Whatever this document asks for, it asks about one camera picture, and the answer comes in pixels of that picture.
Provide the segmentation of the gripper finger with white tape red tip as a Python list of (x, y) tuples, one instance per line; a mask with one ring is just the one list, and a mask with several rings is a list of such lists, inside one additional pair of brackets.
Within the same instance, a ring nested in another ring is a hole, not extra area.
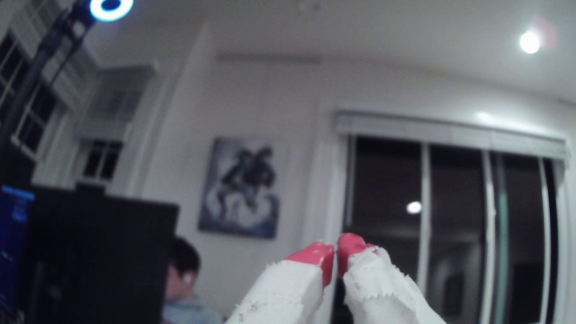
[(335, 247), (315, 241), (271, 263), (226, 323), (311, 323), (332, 281)]
[(342, 233), (337, 246), (344, 302), (354, 323), (445, 323), (385, 248), (355, 233)]

